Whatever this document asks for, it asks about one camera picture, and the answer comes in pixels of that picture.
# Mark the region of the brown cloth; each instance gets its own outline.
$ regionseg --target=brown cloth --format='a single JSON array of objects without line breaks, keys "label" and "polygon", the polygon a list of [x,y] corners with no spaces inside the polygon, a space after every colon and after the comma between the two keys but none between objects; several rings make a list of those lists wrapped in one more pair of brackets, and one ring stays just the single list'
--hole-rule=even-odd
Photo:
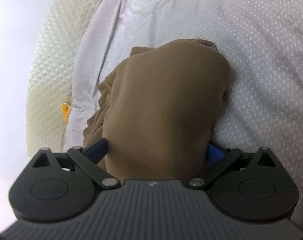
[{"label": "brown cloth", "polygon": [[199,173],[230,77],[215,44],[176,40],[134,47],[98,85],[100,109],[84,146],[106,138],[98,166],[118,178],[183,179]]}]

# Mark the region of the gray ribbed plate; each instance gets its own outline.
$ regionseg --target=gray ribbed plate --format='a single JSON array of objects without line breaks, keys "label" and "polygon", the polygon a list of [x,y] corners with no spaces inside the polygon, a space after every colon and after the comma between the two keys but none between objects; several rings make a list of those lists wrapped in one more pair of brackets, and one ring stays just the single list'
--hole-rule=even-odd
[{"label": "gray ribbed plate", "polygon": [[105,190],[84,213],[68,221],[39,224],[19,220],[6,240],[299,240],[303,231],[289,220],[249,224],[217,210],[207,194],[179,180],[127,181]]}]

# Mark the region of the white textured fabric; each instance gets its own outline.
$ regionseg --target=white textured fabric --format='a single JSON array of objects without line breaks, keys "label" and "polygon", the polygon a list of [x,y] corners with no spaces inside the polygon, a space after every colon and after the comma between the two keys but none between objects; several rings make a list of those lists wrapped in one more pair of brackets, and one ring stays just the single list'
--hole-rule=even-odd
[{"label": "white textured fabric", "polygon": [[303,225],[303,0],[105,0],[99,8],[76,55],[66,147],[82,144],[101,68],[100,81],[133,46],[211,40],[234,77],[213,138],[243,151],[270,147],[299,188],[292,219]]},{"label": "white textured fabric", "polygon": [[60,106],[71,101],[74,56],[101,0],[55,0],[40,35],[26,103],[27,155],[41,147],[62,148],[65,124]]}]

